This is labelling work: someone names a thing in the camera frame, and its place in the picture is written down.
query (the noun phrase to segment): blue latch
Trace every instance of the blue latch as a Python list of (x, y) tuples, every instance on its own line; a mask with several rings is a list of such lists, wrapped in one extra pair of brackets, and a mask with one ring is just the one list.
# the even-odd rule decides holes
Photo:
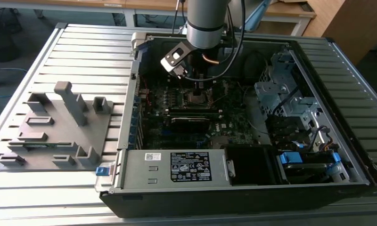
[(298, 152), (283, 152), (279, 156), (282, 164), (286, 163), (302, 163)]
[(98, 166), (95, 168), (95, 176), (107, 176), (109, 175), (109, 171), (110, 171), (109, 167)]
[(334, 160), (334, 162), (340, 161), (340, 157), (339, 157), (339, 154), (336, 152), (332, 153), (332, 160)]

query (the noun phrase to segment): white sticker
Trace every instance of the white sticker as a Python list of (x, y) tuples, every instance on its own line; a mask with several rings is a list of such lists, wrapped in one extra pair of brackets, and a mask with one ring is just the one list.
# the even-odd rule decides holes
[(145, 153), (145, 161), (159, 161), (161, 153)]
[(121, 7), (121, 5), (119, 5), (119, 4), (103, 4), (103, 6)]

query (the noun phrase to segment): metal slotted surface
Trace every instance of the metal slotted surface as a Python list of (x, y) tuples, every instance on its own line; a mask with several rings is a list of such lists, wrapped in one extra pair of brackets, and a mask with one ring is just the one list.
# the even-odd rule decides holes
[[(70, 81), (85, 100), (105, 96), (115, 103), (103, 146), (102, 161), (113, 161), (129, 83), (130, 38), (133, 32), (169, 32), (166, 29), (125, 28), (69, 24), (55, 29), (23, 81), (0, 116), (2, 139), (11, 138), (29, 107), (27, 93), (47, 92), (57, 81)], [(248, 37), (287, 39), (283, 36)], [(334, 44), (323, 39), (295, 38), (334, 98), (360, 144), (377, 164), (377, 96)], [(189, 218), (119, 219), (102, 204), (93, 189), (94, 172), (0, 173), (0, 225), (94, 225), (215, 223), (284, 218), (377, 215), (377, 193), (339, 201), (318, 210)]]

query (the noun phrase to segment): warning label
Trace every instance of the warning label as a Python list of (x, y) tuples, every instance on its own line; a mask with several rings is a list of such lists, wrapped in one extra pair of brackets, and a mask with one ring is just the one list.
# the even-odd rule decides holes
[(207, 152), (170, 153), (173, 182), (211, 181)]

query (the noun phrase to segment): black cable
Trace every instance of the black cable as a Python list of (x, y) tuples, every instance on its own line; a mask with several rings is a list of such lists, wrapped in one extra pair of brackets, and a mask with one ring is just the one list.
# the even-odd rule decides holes
[(287, 100), (292, 97), (294, 93), (298, 91), (298, 87), (295, 87), (291, 92), (287, 94), (287, 96), (284, 97), (284, 99), (280, 101), (280, 103), (278, 103), (278, 105), (275, 106), (274, 110), (271, 111), (271, 115), (275, 114), (276, 110), (279, 109), (279, 107), (287, 102)]
[(210, 81), (210, 80), (215, 80), (217, 78), (222, 77), (226, 73), (226, 71), (229, 70), (235, 58), (236, 58), (236, 54), (238, 54), (238, 50), (240, 47), (240, 44), (243, 42), (243, 24), (244, 24), (244, 5), (243, 5), (243, 0), (240, 0), (240, 22), (242, 22), (242, 26), (240, 26), (240, 32), (239, 32), (239, 41), (238, 41), (238, 45), (234, 51), (234, 55), (231, 57), (231, 60), (225, 68), (225, 70), (222, 71), (222, 73), (219, 73), (217, 76), (207, 78), (207, 79), (191, 79), (187, 76), (185, 76), (185, 79), (190, 80), (190, 81)]
[(230, 9), (229, 9), (229, 5), (227, 5), (227, 25), (229, 25), (229, 31), (230, 31), (230, 35), (231, 35), (231, 51), (227, 55), (227, 57), (219, 61), (219, 64), (225, 63), (226, 60), (231, 57), (231, 54), (233, 54), (233, 49), (234, 49), (234, 41), (235, 41), (235, 38), (234, 38), (234, 28), (233, 28), (233, 21), (231, 21), (231, 14), (230, 14)]
[(310, 151), (310, 150), (312, 149), (312, 145), (314, 145), (314, 141), (315, 141), (318, 132), (319, 132), (319, 130), (322, 130), (322, 129), (324, 129), (324, 128), (326, 128), (326, 126), (320, 125), (320, 126), (316, 128), (315, 132), (312, 133), (312, 136), (311, 136), (311, 139), (310, 139), (310, 146), (308, 146), (308, 148), (307, 148), (307, 151)]
[(177, 12), (178, 12), (178, 10), (175, 9), (175, 11), (174, 11), (173, 25), (171, 25), (171, 34), (174, 34), (174, 25), (175, 25)]
[(183, 23), (186, 23), (186, 18), (183, 17), (183, 2), (181, 2), (181, 16)]

